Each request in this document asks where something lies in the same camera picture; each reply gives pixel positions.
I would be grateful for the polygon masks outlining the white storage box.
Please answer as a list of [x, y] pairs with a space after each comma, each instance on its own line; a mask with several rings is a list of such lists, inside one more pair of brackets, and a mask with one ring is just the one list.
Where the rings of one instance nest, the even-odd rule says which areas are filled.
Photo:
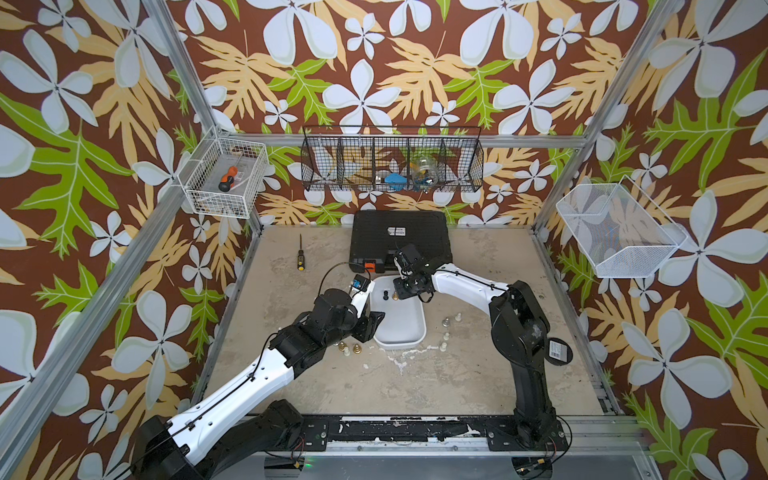
[[[395, 276], [376, 278], [375, 289], [369, 298], [373, 310], [386, 313], [383, 323], [378, 328], [374, 340], [385, 350], [405, 350], [420, 344], [427, 333], [425, 313], [417, 297], [407, 300], [393, 300], [393, 280]], [[388, 300], [383, 300], [383, 291], [389, 292]]]

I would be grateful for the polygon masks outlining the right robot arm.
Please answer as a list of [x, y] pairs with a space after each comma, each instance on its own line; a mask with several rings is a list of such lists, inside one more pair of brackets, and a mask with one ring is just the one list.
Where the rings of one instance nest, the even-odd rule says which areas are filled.
[[488, 315], [492, 343], [512, 369], [513, 438], [525, 449], [544, 445], [557, 433], [559, 422], [545, 371], [550, 324], [531, 287], [520, 280], [492, 281], [441, 259], [427, 259], [412, 244], [397, 251], [394, 264], [399, 273], [393, 281], [396, 298], [440, 293]]

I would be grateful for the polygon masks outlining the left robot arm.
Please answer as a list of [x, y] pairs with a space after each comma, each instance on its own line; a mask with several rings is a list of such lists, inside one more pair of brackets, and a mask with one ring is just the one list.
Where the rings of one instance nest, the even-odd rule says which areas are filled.
[[272, 335], [257, 359], [208, 398], [167, 421], [151, 419], [139, 431], [131, 477], [211, 479], [258, 450], [292, 447], [303, 417], [287, 401], [272, 403], [255, 418], [249, 413], [319, 363], [328, 348], [348, 337], [372, 339], [384, 318], [368, 306], [372, 290], [326, 290], [312, 310]]

